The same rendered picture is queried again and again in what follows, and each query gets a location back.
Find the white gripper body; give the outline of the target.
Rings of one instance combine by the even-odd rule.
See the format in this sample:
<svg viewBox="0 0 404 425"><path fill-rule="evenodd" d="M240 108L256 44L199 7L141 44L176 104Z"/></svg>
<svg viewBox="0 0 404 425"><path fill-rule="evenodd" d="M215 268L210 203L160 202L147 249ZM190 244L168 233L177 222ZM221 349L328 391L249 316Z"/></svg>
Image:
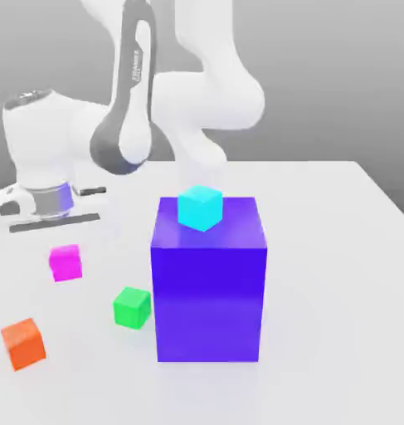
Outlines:
<svg viewBox="0 0 404 425"><path fill-rule="evenodd" d="M7 234L9 244L80 244L101 239L102 221L98 213L14 224Z"/></svg>

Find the small magenta cube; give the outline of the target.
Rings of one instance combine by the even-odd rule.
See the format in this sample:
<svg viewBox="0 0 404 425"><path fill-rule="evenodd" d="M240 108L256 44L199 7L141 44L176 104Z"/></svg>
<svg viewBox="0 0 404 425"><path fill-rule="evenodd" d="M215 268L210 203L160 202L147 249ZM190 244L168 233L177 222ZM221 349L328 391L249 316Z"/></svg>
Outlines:
<svg viewBox="0 0 404 425"><path fill-rule="evenodd" d="M55 282L82 277L80 248L76 244L55 247L50 251L49 266Z"/></svg>

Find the small green cube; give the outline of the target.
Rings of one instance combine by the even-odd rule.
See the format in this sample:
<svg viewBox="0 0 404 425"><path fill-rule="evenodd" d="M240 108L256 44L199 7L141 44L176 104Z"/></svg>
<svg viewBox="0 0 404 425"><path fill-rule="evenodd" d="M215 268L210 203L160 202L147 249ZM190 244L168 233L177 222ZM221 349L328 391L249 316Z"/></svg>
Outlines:
<svg viewBox="0 0 404 425"><path fill-rule="evenodd" d="M148 291L125 287L114 299L114 322L133 330L140 330L149 318L151 295Z"/></svg>

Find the small orange cube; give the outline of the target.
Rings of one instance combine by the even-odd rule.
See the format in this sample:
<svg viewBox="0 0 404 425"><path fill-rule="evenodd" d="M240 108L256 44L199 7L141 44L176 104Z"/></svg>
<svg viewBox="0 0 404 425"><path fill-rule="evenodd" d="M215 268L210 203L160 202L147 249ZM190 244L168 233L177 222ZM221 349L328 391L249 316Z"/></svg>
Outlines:
<svg viewBox="0 0 404 425"><path fill-rule="evenodd" d="M1 329L1 335L15 371L46 358L41 332L33 318Z"/></svg>

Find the small cyan cube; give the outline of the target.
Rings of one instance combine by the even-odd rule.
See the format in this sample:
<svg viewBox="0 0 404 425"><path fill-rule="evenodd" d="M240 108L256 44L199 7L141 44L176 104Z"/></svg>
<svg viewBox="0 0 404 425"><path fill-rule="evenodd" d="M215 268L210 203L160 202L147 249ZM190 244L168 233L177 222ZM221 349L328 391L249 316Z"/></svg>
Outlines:
<svg viewBox="0 0 404 425"><path fill-rule="evenodd" d="M222 220L222 192L196 185L178 195L178 222L205 232Z"/></svg>

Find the large blue box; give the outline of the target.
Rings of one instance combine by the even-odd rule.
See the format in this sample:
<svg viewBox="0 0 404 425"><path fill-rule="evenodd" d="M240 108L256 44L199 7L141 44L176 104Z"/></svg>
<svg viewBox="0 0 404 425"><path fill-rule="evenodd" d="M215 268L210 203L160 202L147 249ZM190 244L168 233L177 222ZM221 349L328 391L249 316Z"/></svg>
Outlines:
<svg viewBox="0 0 404 425"><path fill-rule="evenodd" d="M161 198L150 247L160 362L256 362L267 243L254 198L225 198L206 232Z"/></svg>

